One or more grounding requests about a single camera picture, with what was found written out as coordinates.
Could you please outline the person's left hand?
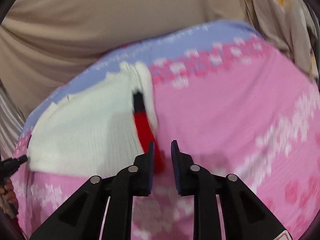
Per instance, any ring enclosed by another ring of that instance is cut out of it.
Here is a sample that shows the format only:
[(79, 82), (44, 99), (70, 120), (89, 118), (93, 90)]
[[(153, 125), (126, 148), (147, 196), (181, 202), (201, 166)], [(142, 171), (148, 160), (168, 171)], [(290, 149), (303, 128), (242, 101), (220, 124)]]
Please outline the person's left hand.
[(14, 213), (18, 210), (18, 200), (9, 178), (1, 185), (1, 208), (10, 218), (13, 218)]

